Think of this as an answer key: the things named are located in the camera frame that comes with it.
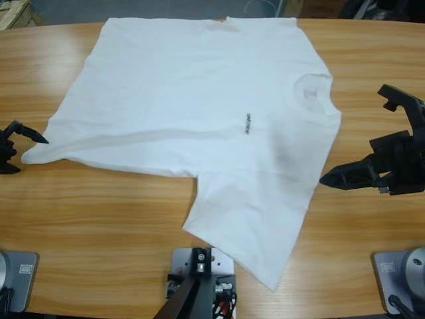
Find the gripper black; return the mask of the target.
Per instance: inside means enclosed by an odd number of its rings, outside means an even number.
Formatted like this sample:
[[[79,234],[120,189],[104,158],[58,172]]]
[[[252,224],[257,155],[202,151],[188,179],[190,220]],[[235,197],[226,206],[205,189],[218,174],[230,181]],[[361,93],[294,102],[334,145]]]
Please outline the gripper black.
[[[48,140],[43,137],[42,134],[38,133],[36,130],[27,127],[20,123],[19,121],[14,120],[11,124],[11,130],[14,133],[30,138],[32,141],[41,144],[48,144]],[[7,163],[13,156],[17,154],[17,151],[13,148],[14,143],[9,141],[5,133],[1,131],[1,165],[0,165],[0,174],[8,175],[19,173],[21,169],[13,164]]]
[[[335,166],[319,182],[342,189],[378,187],[381,193],[403,195],[424,191],[424,156],[407,130],[369,141],[372,158]]]

